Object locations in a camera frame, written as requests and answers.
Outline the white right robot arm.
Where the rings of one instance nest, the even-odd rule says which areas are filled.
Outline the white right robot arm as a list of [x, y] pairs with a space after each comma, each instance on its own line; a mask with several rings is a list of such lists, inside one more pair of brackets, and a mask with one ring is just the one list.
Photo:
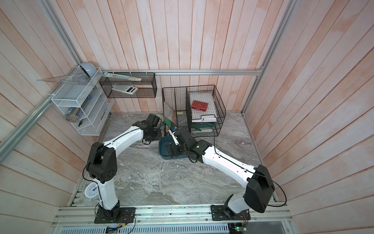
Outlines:
[[224, 205], [211, 205], [214, 221], [250, 220], [249, 210], [264, 213], [275, 192], [277, 183], [273, 181], [268, 169], [263, 166], [251, 166], [240, 162], [205, 140], [194, 145], [187, 143], [169, 143], [166, 146], [170, 158], [187, 156], [193, 163], [201, 162], [212, 166], [236, 180], [245, 188], [244, 193], [231, 194]]

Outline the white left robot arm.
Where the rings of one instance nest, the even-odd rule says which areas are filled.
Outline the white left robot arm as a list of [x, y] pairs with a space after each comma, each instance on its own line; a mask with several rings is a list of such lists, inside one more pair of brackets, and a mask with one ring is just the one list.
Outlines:
[[119, 222], [125, 215], [120, 207], [114, 185], [117, 157], [137, 141], [150, 144], [160, 140], [161, 137], [159, 128], [132, 126], [111, 140], [96, 142], [91, 146], [85, 171], [89, 173], [89, 181], [96, 185], [99, 197], [95, 223]]

